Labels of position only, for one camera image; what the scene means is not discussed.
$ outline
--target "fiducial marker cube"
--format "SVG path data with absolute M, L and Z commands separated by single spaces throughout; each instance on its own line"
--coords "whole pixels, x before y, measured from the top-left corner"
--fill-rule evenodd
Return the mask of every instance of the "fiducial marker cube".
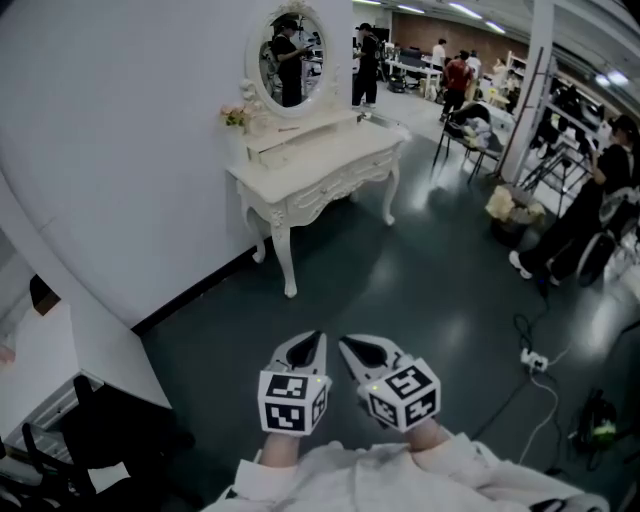
M 371 416 L 407 432 L 440 412 L 440 379 L 423 359 L 360 388 Z
M 327 410 L 331 379 L 326 375 L 260 372 L 258 405 L 265 432 L 310 435 Z

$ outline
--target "ceiling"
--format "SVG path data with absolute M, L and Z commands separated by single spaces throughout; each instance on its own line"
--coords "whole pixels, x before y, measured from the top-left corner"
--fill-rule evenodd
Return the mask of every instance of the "ceiling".
M 507 31 L 506 36 L 528 43 L 533 21 L 533 0 L 453 0 L 480 14 L 474 20 L 448 5 L 448 0 L 381 0 L 397 7 L 405 4 L 427 16 L 491 30 L 486 20 Z M 594 92 L 613 100 L 640 118 L 640 26 L 622 0 L 556 0 L 554 53 L 579 73 Z M 617 69 L 629 80 L 625 87 L 602 88 L 594 78 Z

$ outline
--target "electrical cable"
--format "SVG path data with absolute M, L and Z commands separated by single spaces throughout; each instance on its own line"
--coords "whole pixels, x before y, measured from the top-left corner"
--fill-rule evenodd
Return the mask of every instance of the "electrical cable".
M 533 350 L 533 330 L 540 320 L 542 320 L 550 311 L 549 300 L 546 297 L 544 299 L 544 310 L 538 313 L 533 320 L 529 320 L 526 315 L 522 313 L 516 313 L 513 315 L 513 326 L 520 335 L 518 340 L 520 344 L 520 350 L 526 348 L 527 350 Z
M 473 441 L 478 440 L 478 438 L 485 433 L 485 431 L 493 425 L 493 422 L 498 419 L 498 417 L 504 412 L 504 410 L 513 402 L 513 400 L 520 394 L 520 392 L 529 384 L 529 379 L 526 379 L 520 383 L 520 385 L 515 388 L 511 394 L 507 397 L 504 403 L 498 408 L 496 412 L 494 412 L 491 417 L 485 421 L 480 428 L 476 431 L 475 434 L 471 436 Z
M 556 407 L 556 411 L 555 414 L 553 415 L 553 425 L 556 428 L 556 431 L 558 432 L 558 438 L 556 439 L 556 451 L 555 454 L 553 456 L 553 462 L 551 463 L 551 466 L 549 467 L 549 469 L 547 470 L 547 474 L 549 472 L 563 472 L 566 473 L 565 471 L 562 471 L 560 468 L 558 468 L 558 464 L 560 463 L 560 457 L 562 456 L 562 440 L 564 438 L 564 433 L 562 431 L 562 426 L 560 425 L 560 384 L 558 384 L 558 381 L 556 380 L 556 378 L 551 375 L 550 373 L 545 373 L 544 374 L 545 377 L 547 377 L 551 382 L 553 382 L 553 384 L 556 387 L 557 393 L 558 393 L 558 407 Z
M 571 352 L 571 349 L 573 348 L 574 345 L 575 345 L 575 340 L 569 343 L 569 345 L 567 345 L 567 348 L 565 348 L 562 352 L 560 352 L 560 354 L 558 354 L 558 356 L 553 361 L 549 362 L 549 367 L 552 367 L 553 365 L 556 365 L 560 361 L 562 361 L 562 359 L 564 359 L 564 356 L 566 356 L 569 352 Z
M 556 410 L 558 409 L 558 405 L 560 404 L 560 397 L 552 388 L 550 388 L 549 386 L 545 386 L 544 384 L 540 384 L 533 375 L 531 375 L 531 382 L 536 387 L 551 393 L 555 399 L 555 403 L 553 405 L 553 409 L 551 410 L 551 413 L 544 419 L 543 422 L 541 422 L 536 428 L 533 429 L 533 432 L 531 432 L 531 435 L 529 436 L 529 440 L 527 441 L 527 445 L 525 446 L 524 451 L 520 456 L 520 460 L 518 464 L 522 464 L 525 457 L 527 456 L 527 453 L 529 453 L 529 448 L 531 448 L 531 445 L 533 444 L 533 440 L 535 439 L 536 435 L 538 435 L 538 432 L 542 430 L 553 419 L 553 416 L 555 415 Z

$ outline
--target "white vanity table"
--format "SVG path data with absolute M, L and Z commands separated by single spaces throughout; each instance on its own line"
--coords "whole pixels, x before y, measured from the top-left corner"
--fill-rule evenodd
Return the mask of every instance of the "white vanity table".
M 290 250 L 290 231 L 318 218 L 336 199 L 351 195 L 369 181 L 388 180 L 382 205 L 384 221 L 391 226 L 391 203 L 400 180 L 398 159 L 403 138 L 397 133 L 360 120 L 339 98 L 337 66 L 331 41 L 322 38 L 323 75 L 302 104 L 284 108 L 267 92 L 260 76 L 259 49 L 263 27 L 283 15 L 295 13 L 310 19 L 326 34 L 315 11 L 293 0 L 263 21 L 247 48 L 248 78 L 241 88 L 251 113 L 247 133 L 238 135 L 235 156 L 227 169 L 237 181 L 242 214 L 252 233 L 261 263 L 264 242 L 254 212 L 271 227 L 273 244 L 285 277 L 285 295 L 297 293 Z

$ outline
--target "white cable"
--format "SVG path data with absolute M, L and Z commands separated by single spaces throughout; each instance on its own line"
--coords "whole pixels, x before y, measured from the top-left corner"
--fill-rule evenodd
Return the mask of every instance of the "white cable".
M 556 409 L 558 408 L 558 405 L 560 403 L 560 397 L 558 397 L 557 393 L 551 389 L 549 386 L 545 386 L 544 384 L 540 384 L 538 381 L 536 381 L 536 379 L 533 377 L 533 375 L 531 376 L 531 382 L 533 382 L 537 387 L 539 387 L 540 389 L 544 389 L 546 391 L 548 391 L 549 393 L 551 393 L 555 399 L 555 404 L 553 405 L 553 409 L 551 410 L 551 413 L 549 414 L 549 416 L 547 416 L 547 418 L 540 423 L 540 425 L 538 425 L 536 428 L 533 429 L 533 432 L 531 432 L 531 436 L 529 436 L 529 441 L 527 441 L 527 446 L 525 446 L 524 451 L 522 452 L 522 455 L 520 456 L 520 461 L 518 462 L 518 464 L 522 464 L 522 461 L 524 461 L 524 458 L 527 456 L 527 453 L 529 452 L 529 448 L 531 448 L 531 445 L 533 444 L 533 440 L 535 439 L 536 435 L 538 435 L 538 432 L 547 424 L 549 423 L 552 418 L 553 415 L 556 413 Z
M 569 352 L 571 352 L 571 349 L 573 348 L 574 344 L 575 344 L 575 341 L 572 341 L 571 343 L 569 343 L 567 348 L 565 348 L 562 352 L 560 352 L 560 354 L 558 354 L 558 357 L 556 357 L 553 361 L 549 363 L 549 366 L 551 367 L 554 364 L 558 364 L 562 360 L 562 358 L 564 358 L 564 356 L 566 356 Z

